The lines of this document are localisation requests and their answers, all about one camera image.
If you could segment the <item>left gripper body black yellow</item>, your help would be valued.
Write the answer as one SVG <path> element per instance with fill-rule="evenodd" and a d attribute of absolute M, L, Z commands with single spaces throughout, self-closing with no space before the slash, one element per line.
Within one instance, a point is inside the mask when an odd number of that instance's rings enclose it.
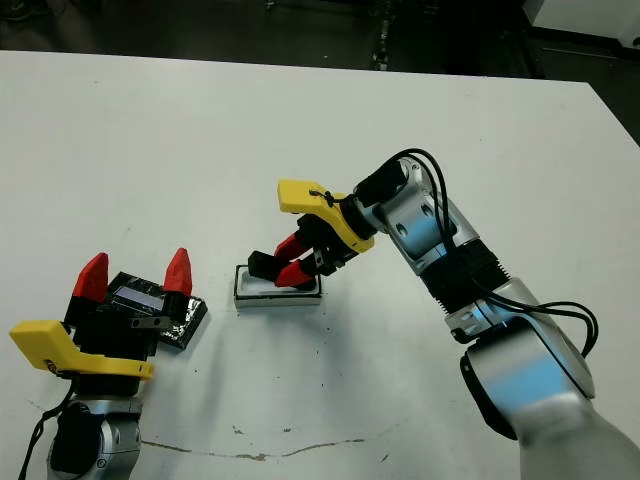
<path fill-rule="evenodd" d="M 164 316 L 73 298 L 62 321 L 22 321 L 9 336 L 31 366 L 75 380 L 80 395 L 132 397 L 154 375 L 148 358 L 165 330 Z"/>

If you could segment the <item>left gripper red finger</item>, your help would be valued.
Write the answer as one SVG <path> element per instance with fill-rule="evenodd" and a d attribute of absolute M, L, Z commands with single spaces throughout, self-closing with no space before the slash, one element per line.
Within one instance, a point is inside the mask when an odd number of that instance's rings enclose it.
<path fill-rule="evenodd" d="M 163 314 L 184 319 L 192 294 L 192 271 L 188 251 L 179 248 L 169 263 L 163 283 Z"/>
<path fill-rule="evenodd" d="M 96 306 L 104 302 L 108 291 L 109 258 L 104 252 L 94 256 L 78 274 L 70 306 Z"/>

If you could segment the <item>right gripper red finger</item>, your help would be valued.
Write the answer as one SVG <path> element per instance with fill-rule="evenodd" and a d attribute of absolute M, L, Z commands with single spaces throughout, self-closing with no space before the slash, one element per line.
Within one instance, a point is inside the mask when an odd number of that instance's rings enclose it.
<path fill-rule="evenodd" d="M 295 260 L 280 271 L 274 284 L 279 288 L 314 289 L 317 280 L 316 275 L 302 261 Z"/>
<path fill-rule="evenodd" d="M 274 257 L 280 266 L 294 261 L 300 261 L 307 266 L 315 265 L 313 247 L 302 239 L 299 232 L 292 233 L 279 243 L 275 249 Z"/>

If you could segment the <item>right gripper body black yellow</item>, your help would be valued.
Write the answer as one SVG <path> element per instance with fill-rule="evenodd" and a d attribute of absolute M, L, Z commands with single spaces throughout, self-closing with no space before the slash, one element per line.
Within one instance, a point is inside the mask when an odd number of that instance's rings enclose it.
<path fill-rule="evenodd" d="M 317 182 L 281 179 L 279 208 L 298 214 L 302 239 L 313 247 L 315 275 L 329 276 L 374 246 L 375 229 L 364 219 L 353 194 L 333 195 Z"/>

